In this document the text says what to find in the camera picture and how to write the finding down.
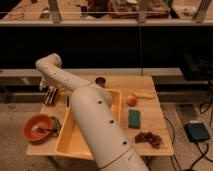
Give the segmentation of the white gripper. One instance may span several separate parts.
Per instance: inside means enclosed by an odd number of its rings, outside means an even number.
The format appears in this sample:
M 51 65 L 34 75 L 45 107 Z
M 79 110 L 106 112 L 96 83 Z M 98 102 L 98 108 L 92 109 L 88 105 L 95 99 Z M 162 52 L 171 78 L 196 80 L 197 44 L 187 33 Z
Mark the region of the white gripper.
M 51 95 L 50 104 L 53 105 L 56 94 L 58 93 L 59 95 L 63 95 L 66 92 L 65 87 L 61 83 L 58 83 L 51 78 L 42 77 L 39 84 L 39 90 L 42 91 L 45 88 L 48 88 L 48 91 L 45 95 L 44 104 L 48 103 Z

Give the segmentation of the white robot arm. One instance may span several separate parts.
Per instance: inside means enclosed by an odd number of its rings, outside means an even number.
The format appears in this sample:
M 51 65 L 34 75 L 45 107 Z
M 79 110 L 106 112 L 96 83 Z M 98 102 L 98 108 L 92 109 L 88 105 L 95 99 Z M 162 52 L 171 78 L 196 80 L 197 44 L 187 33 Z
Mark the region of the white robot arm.
M 35 66 L 43 74 L 40 88 L 60 84 L 72 92 L 72 115 L 100 171 L 149 171 L 113 116 L 107 90 L 64 71 L 55 53 L 38 59 Z

